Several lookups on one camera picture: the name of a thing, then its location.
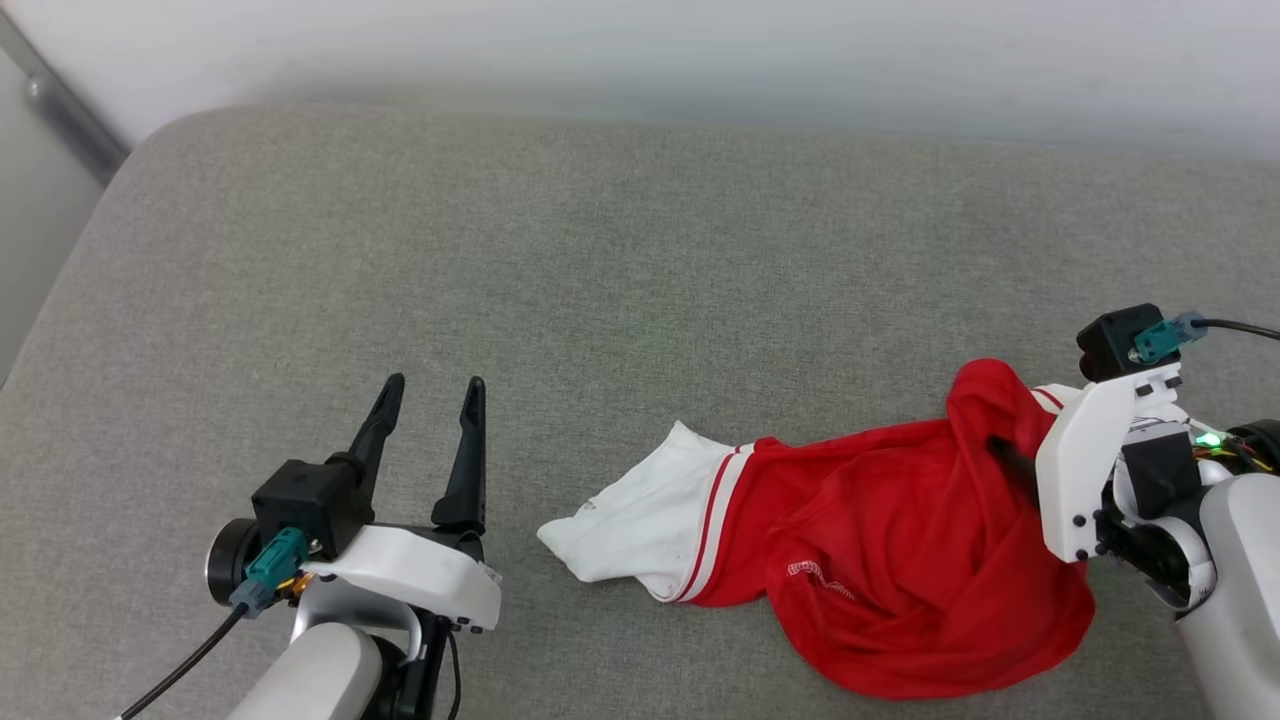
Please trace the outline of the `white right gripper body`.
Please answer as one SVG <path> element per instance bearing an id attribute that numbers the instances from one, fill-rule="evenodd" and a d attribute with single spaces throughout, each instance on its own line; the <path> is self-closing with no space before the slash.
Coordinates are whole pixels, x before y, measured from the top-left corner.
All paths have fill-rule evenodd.
<path id="1" fill-rule="evenodd" d="M 1196 455 L 1196 428 L 1176 405 L 1180 370 L 1157 366 L 1070 396 L 1036 455 L 1036 480 L 1056 557 L 1116 559 L 1188 612 L 1217 580 L 1201 506 L 1219 465 Z"/>

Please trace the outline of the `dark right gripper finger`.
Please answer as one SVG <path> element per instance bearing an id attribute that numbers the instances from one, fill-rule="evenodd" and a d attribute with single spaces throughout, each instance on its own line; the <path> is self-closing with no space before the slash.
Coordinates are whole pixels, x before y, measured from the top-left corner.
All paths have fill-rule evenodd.
<path id="1" fill-rule="evenodd" d="M 1034 460 L 1023 455 L 1014 442 L 1000 436 L 988 436 L 986 447 L 998 461 L 1010 484 L 1019 489 L 1029 503 L 1038 503 L 1039 491 Z"/>

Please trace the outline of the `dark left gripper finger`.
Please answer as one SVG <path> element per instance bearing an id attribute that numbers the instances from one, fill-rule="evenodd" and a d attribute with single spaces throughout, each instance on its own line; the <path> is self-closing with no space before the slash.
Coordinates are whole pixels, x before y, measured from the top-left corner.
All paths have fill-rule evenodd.
<path id="1" fill-rule="evenodd" d="M 360 493 L 372 493 L 376 488 L 387 439 L 397 428 L 404 386 L 403 373 L 389 375 L 348 450 L 328 460 L 329 464 L 346 464 L 355 469 L 355 487 Z"/>
<path id="2" fill-rule="evenodd" d="M 484 536 L 486 529 L 486 388 L 474 375 L 460 411 L 460 443 L 445 493 L 431 510 L 435 529 Z"/>

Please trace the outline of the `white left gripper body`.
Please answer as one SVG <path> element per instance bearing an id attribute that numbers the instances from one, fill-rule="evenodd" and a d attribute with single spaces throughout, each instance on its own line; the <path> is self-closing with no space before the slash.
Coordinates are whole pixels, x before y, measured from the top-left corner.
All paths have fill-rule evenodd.
<path id="1" fill-rule="evenodd" d="M 207 585 L 247 619 L 289 605 L 294 635 L 325 623 L 426 635 L 435 620 L 483 633 L 497 629 L 502 606 L 480 536 L 390 524 L 365 527 L 328 561 L 301 530 L 262 542 L 256 521 L 237 519 L 209 551 Z"/>

